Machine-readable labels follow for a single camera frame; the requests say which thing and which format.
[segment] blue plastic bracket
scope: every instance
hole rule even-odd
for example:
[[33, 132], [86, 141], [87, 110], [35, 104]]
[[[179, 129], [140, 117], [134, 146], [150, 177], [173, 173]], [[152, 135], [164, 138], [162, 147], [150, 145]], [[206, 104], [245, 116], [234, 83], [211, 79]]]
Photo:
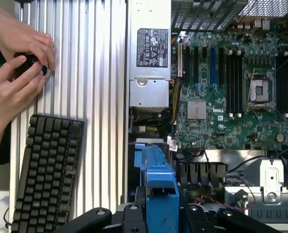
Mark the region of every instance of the blue plastic bracket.
[[148, 232], [178, 233], [179, 194], [174, 171], [162, 150], [155, 145], [135, 144], [134, 166], [140, 168], [141, 186], [146, 187]]

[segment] black label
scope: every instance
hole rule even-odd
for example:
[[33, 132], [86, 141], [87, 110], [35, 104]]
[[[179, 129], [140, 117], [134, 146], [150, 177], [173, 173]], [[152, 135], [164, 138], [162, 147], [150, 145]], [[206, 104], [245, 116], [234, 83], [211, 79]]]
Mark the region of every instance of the black label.
[[168, 67], [168, 30], [138, 30], [137, 67]]

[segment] black keyboard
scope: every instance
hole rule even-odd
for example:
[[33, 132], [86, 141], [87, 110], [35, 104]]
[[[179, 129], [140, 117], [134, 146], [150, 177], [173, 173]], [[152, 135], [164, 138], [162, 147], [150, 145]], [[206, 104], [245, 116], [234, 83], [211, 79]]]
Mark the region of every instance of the black keyboard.
[[67, 222], [83, 130], [81, 121], [31, 117], [13, 233], [50, 233]]

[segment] black object in hand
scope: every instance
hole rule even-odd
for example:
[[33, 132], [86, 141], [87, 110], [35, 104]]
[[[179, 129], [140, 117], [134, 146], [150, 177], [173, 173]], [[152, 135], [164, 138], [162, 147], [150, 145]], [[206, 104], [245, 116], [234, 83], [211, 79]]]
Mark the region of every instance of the black object in hand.
[[[26, 72], [35, 62], [38, 62], [38, 58], [34, 54], [28, 54], [25, 52], [17, 52], [14, 54], [14, 57], [25, 56], [27, 60], [20, 67], [16, 69], [17, 76], [21, 76], [24, 72]], [[43, 74], [46, 76], [47, 74], [47, 66], [42, 66]]]

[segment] person's right hand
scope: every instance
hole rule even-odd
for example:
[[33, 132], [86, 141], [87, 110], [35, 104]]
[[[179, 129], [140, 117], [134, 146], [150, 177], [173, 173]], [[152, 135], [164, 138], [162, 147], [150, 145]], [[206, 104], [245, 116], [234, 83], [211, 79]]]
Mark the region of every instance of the person's right hand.
[[26, 61], [19, 56], [0, 68], [0, 124], [5, 126], [41, 92], [45, 77], [41, 64], [36, 62], [14, 81], [15, 69]]

